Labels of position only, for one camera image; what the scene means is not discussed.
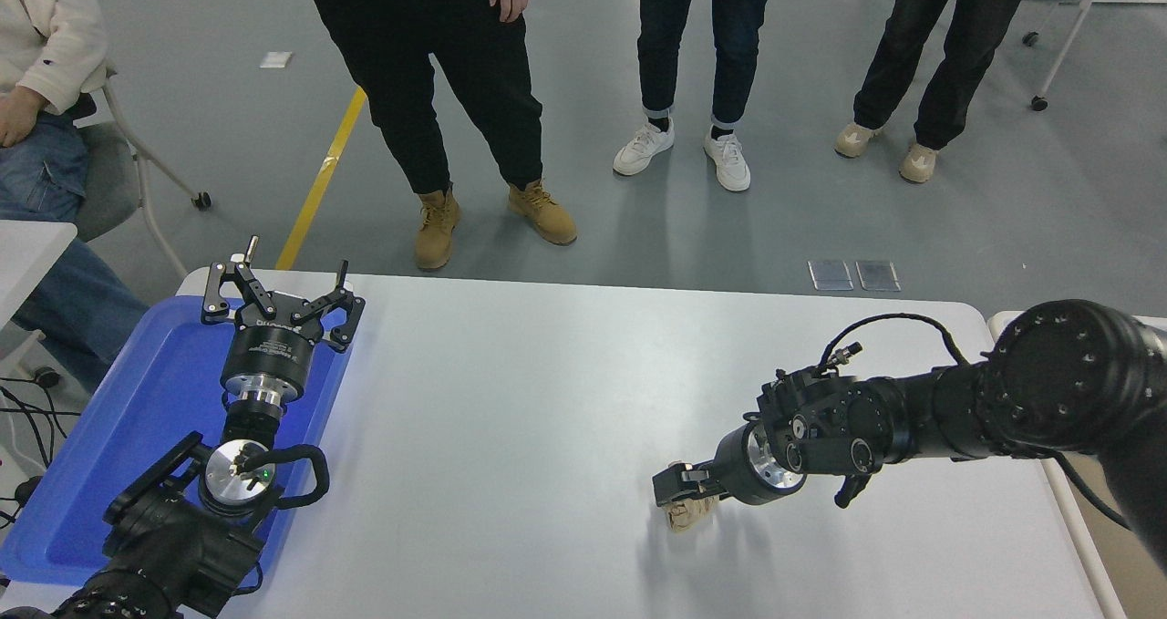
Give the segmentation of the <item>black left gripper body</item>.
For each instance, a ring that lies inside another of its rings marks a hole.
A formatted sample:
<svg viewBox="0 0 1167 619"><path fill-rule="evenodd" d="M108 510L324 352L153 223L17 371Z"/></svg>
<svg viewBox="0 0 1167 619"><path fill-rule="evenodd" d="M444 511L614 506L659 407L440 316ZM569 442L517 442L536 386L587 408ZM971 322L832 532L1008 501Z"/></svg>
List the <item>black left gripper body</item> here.
<svg viewBox="0 0 1167 619"><path fill-rule="evenodd" d="M308 324L291 325L288 319L267 319L257 307L236 312L236 333L225 366L222 387L229 392L242 391L245 380L273 377L284 392L305 390L314 348L324 336L317 317Z"/></svg>

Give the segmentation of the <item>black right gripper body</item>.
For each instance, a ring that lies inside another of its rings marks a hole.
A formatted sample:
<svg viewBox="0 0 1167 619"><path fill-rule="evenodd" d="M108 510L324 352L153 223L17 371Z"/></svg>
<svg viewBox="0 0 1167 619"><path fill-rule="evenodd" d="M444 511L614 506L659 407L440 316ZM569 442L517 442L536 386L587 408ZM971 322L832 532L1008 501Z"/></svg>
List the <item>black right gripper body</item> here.
<svg viewBox="0 0 1167 619"><path fill-rule="evenodd" d="M805 484L804 474L780 465L759 420L734 429L718 443L713 479L725 494L750 506L794 495Z"/></svg>

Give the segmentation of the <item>seated person's hand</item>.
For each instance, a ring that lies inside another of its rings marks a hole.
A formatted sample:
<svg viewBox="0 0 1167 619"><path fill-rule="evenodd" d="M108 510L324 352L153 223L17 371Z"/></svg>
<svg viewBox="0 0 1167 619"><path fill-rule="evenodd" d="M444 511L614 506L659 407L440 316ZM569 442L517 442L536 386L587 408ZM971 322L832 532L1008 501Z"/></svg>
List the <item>seated person's hand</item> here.
<svg viewBox="0 0 1167 619"><path fill-rule="evenodd" d="M47 99L27 86L15 86L1 97L1 147L13 147L32 133Z"/></svg>

